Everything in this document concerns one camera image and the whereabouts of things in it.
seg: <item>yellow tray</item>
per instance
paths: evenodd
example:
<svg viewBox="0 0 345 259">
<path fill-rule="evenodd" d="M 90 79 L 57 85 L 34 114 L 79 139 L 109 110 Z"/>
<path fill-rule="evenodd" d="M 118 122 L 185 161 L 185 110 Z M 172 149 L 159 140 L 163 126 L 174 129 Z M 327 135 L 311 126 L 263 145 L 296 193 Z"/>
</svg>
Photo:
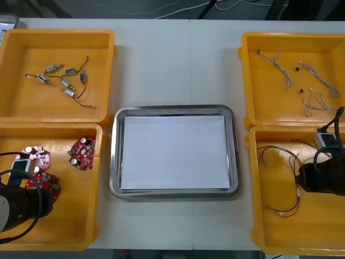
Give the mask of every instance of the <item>yellow tray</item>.
<svg viewBox="0 0 345 259">
<path fill-rule="evenodd" d="M 82 137 L 96 138 L 92 169 L 81 171 L 69 163 L 67 151 Z M 101 163 L 102 128 L 97 124 L 0 124 L 0 153 L 21 151 L 26 146 L 43 146 L 50 152 L 48 173 L 56 175 L 61 194 L 53 211 L 39 219 L 24 237 L 0 250 L 85 250 L 96 237 L 95 215 L 99 169 Z M 0 172 L 9 169 L 14 156 L 0 157 Z M 8 176 L 2 177 L 7 183 Z M 0 234 L 13 237 L 28 228 L 32 220 Z"/>
<path fill-rule="evenodd" d="M 0 122 L 93 122 L 106 126 L 112 77 L 114 32 L 112 30 L 25 30 L 5 33 L 0 48 Z M 59 78 L 52 86 L 27 73 L 42 73 L 47 66 L 63 64 L 66 69 L 85 65 L 87 89 L 80 98 L 83 108 L 66 96 Z M 80 94 L 84 86 L 79 74 L 66 80 Z"/>
<path fill-rule="evenodd" d="M 345 139 L 345 129 L 341 129 Z M 316 149 L 300 140 L 313 143 L 314 127 L 256 126 L 245 139 L 251 160 L 254 228 L 252 240 L 267 254 L 345 255 L 345 199 L 324 193 L 307 193 L 300 188 L 300 206 L 289 218 L 277 216 L 266 206 L 289 209 L 296 202 L 296 185 L 286 152 L 268 149 L 265 167 L 261 153 L 266 145 L 275 145 L 299 153 L 303 162 L 314 156 Z M 328 159 L 320 155 L 320 161 Z"/>
<path fill-rule="evenodd" d="M 278 64 L 295 82 L 285 91 L 284 74 L 264 61 L 258 50 L 273 58 L 277 52 Z M 323 126 L 333 119 L 335 112 L 315 111 L 310 117 L 303 114 L 304 104 L 300 89 L 304 89 L 306 101 L 310 87 L 314 93 L 322 92 L 329 107 L 338 109 L 345 105 L 345 35 L 260 33 L 248 32 L 242 36 L 242 48 L 238 56 L 242 61 L 247 117 L 247 129 L 257 126 Z M 330 91 L 309 71 L 295 68 L 299 61 L 308 62 L 326 82 L 341 92 L 331 99 Z"/>
</svg>

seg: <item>white paper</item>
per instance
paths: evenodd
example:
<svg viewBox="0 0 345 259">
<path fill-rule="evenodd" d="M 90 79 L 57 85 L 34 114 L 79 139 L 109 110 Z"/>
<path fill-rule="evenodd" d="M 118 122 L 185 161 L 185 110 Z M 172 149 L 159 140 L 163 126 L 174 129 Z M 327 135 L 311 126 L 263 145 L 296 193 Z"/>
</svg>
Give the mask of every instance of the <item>white paper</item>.
<svg viewBox="0 0 345 259">
<path fill-rule="evenodd" d="M 229 187 L 224 116 L 125 117 L 121 189 Z"/>
</svg>

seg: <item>floor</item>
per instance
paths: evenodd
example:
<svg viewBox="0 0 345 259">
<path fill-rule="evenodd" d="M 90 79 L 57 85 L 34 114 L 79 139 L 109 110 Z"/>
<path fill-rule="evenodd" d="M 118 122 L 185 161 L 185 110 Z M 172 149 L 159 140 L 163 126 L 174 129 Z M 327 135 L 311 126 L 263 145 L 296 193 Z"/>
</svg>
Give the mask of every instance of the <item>floor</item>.
<svg viewBox="0 0 345 259">
<path fill-rule="evenodd" d="M 6 1 L 19 17 L 37 17 L 35 12 L 23 0 L 2 1 Z M 30 1 L 42 12 L 44 17 L 56 18 L 47 7 L 38 5 L 37 0 Z M 223 3 L 217 4 L 220 9 L 235 6 L 223 11 L 213 7 L 205 16 L 205 19 L 263 20 L 267 15 L 269 6 L 258 6 L 257 4 L 270 5 L 273 0 L 248 1 L 252 4 L 238 2 L 237 0 L 225 0 Z M 181 9 L 207 3 L 207 0 L 55 0 L 55 2 L 73 18 L 153 19 Z M 339 0 L 324 1 L 317 20 L 323 20 L 338 2 Z M 200 6 L 165 18 L 196 19 L 203 8 L 204 6 Z"/>
</svg>

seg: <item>table surface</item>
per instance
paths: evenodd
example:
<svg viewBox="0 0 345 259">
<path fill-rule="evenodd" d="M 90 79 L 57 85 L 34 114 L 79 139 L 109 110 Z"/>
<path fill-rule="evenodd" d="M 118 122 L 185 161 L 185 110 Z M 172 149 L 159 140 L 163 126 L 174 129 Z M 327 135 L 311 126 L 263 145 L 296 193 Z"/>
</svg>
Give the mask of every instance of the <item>table surface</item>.
<svg viewBox="0 0 345 259">
<path fill-rule="evenodd" d="M 109 112 L 128 105 L 224 104 L 236 117 L 242 187 L 234 199 L 124 201 L 109 190 L 110 146 L 103 150 L 99 235 L 90 248 L 257 250 L 243 126 L 241 63 L 246 31 L 345 33 L 345 22 L 21 19 L 22 28 L 112 29 Z M 111 128 L 106 129 L 111 137 Z"/>
</svg>

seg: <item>stainless steel tray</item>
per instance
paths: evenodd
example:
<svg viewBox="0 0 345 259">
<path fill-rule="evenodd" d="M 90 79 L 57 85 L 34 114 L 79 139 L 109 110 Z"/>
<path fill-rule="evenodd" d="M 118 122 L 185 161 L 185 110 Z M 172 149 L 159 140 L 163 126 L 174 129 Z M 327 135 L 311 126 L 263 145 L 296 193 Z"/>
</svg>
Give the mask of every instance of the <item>stainless steel tray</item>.
<svg viewBox="0 0 345 259">
<path fill-rule="evenodd" d="M 121 189 L 123 136 L 125 117 L 141 116 L 198 116 L 223 115 L 230 188 L 227 189 Z M 114 118 L 111 168 L 109 186 L 111 192 L 121 199 L 133 198 L 178 198 L 178 197 L 226 197 L 233 196 L 240 188 L 238 169 L 237 137 L 234 115 L 225 105 L 181 105 L 181 106 L 141 106 L 124 107 Z"/>
</svg>

